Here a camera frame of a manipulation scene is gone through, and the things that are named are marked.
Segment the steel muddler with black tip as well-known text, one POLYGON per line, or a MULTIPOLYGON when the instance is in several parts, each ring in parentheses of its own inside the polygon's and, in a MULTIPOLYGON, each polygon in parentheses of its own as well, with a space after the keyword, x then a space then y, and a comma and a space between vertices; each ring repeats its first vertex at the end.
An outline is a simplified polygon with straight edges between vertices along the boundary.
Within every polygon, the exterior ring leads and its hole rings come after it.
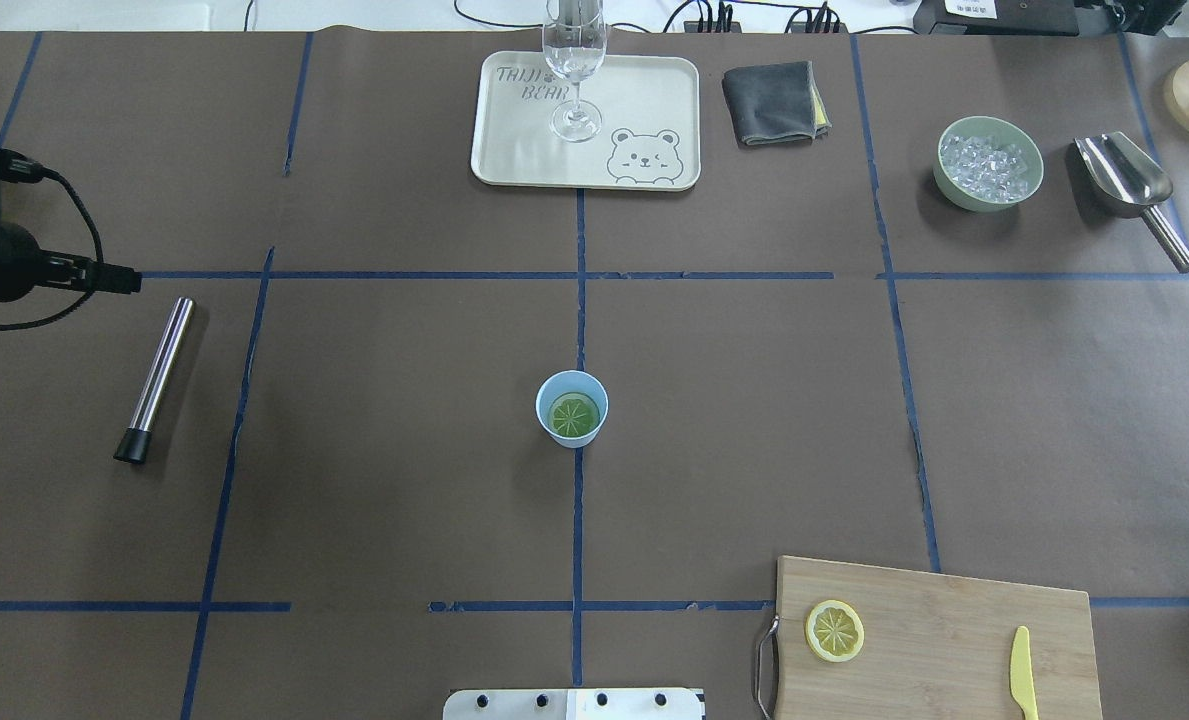
POLYGON ((190 297, 181 296, 174 301, 172 310, 169 311, 163 333, 161 333, 158 347, 155 348, 155 356, 149 366, 140 396, 136 402, 132 418, 128 421, 128 427, 124 429, 122 437, 119 438, 113 454, 117 461, 128 462, 128 465, 145 465, 156 418, 158 418, 169 379, 172 378, 175 359, 177 359, 184 342, 187 329, 190 328, 195 307, 196 302, 190 297))

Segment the light blue plastic cup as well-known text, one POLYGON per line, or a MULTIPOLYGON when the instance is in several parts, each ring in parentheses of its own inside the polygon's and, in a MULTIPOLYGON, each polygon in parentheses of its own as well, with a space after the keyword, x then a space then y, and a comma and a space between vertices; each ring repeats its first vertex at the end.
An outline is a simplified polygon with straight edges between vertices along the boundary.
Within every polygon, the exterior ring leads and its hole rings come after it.
POLYGON ((580 370, 564 370, 545 379, 534 409, 545 432, 566 448, 590 446, 608 421, 611 404, 606 387, 580 370))

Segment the yellow lemon slice on board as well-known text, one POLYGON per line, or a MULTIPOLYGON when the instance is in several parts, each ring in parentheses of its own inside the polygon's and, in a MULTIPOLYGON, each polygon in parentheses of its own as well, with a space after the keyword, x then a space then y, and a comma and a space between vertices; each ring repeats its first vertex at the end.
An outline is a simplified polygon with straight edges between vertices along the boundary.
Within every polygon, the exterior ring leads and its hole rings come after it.
POLYGON ((804 634, 813 655, 830 664, 854 661, 867 637, 858 612, 841 600, 823 600, 809 610, 804 634))

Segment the clear wine glass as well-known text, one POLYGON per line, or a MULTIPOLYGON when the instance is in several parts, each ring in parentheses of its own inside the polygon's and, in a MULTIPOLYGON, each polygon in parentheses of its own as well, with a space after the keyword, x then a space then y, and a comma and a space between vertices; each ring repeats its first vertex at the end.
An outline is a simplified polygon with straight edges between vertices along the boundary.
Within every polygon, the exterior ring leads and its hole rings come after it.
POLYGON ((602 114, 581 99, 581 82, 598 72, 606 59, 608 23, 602 1, 547 1, 542 26, 545 63, 571 86, 556 106, 551 127, 566 143, 586 143, 598 135, 602 114))

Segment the cream bear serving tray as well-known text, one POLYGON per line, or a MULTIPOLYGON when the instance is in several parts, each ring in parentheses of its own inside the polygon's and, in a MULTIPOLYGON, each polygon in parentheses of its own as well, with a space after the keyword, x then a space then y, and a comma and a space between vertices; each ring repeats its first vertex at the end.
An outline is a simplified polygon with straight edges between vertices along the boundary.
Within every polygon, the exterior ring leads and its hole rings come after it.
POLYGON ((472 173, 502 187, 682 191, 702 173, 699 70, 680 56, 609 55, 574 86, 542 53, 482 64, 472 173))

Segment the grey folded cloth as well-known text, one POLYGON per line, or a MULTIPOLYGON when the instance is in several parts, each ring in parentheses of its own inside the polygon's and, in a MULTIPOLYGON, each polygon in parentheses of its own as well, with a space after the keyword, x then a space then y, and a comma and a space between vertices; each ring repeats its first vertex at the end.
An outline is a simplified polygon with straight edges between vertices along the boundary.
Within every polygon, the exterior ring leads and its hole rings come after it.
POLYGON ((814 140, 832 128, 813 61, 737 67, 723 74, 721 86, 742 145, 814 140))

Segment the green bowl of ice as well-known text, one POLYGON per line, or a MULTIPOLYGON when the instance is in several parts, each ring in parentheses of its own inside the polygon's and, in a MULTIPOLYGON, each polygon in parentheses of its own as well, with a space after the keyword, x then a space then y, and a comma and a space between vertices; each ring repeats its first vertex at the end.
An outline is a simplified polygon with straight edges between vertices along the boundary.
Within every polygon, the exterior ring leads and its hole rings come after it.
POLYGON ((1045 159, 1014 124, 995 116, 964 116, 940 133, 932 173, 951 204, 968 211, 1002 211, 1042 187, 1045 159))

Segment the bamboo cutting board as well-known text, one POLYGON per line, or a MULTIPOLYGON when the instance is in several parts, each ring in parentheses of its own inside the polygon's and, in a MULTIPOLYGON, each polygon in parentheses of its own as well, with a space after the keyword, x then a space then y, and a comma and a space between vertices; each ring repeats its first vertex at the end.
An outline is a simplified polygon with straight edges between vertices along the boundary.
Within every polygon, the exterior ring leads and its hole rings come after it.
POLYGON ((1038 719, 1103 715, 1086 592, 781 556, 772 719, 1024 719, 1011 691, 1015 630, 1030 638, 1038 719), (866 630, 851 661, 809 646, 810 611, 849 604, 866 630))

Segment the yellow plastic knife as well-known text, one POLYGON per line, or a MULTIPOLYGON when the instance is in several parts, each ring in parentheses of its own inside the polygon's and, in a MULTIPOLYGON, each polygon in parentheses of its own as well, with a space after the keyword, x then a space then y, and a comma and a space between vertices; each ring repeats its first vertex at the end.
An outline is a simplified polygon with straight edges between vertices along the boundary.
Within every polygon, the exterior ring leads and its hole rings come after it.
POLYGON ((1009 651, 1009 696, 1023 710, 1025 720, 1039 719, 1030 629, 1024 625, 1015 629, 1009 651))

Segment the steel ice scoop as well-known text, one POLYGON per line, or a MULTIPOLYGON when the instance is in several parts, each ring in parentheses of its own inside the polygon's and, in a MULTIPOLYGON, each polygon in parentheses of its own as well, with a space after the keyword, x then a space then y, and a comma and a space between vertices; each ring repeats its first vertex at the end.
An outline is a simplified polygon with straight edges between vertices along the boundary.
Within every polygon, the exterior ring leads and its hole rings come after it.
POLYGON ((1166 217, 1174 181, 1146 150, 1121 131, 1074 138, 1101 206, 1115 217, 1139 217, 1179 274, 1189 273, 1189 246, 1166 217))

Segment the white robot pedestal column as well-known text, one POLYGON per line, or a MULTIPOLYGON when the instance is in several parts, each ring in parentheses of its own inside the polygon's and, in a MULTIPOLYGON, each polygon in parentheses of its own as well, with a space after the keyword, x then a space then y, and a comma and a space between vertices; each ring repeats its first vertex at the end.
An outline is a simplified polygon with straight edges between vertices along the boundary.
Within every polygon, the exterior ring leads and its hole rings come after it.
POLYGON ((463 689, 443 719, 705 719, 699 689, 684 687, 463 689))

